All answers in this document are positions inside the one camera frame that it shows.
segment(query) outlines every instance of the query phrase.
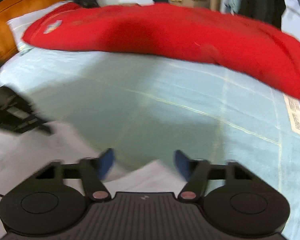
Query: red blanket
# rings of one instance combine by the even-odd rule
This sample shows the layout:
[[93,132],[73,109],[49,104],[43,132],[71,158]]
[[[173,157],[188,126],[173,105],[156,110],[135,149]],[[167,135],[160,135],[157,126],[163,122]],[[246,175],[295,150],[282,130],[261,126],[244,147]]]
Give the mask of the red blanket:
[[300,42],[273,26],[170,4],[85,9],[65,4],[34,22],[23,40],[59,50],[156,54],[246,73],[300,99]]

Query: light blue bed sheet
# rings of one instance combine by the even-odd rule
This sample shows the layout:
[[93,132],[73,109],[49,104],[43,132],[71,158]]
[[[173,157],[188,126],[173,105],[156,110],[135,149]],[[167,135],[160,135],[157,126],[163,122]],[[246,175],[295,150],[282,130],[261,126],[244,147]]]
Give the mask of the light blue bed sheet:
[[15,56],[0,85],[71,122],[96,149],[136,169],[181,149],[215,164],[236,160],[288,200],[284,230],[300,240],[300,135],[283,94],[227,68],[156,56],[35,48]]

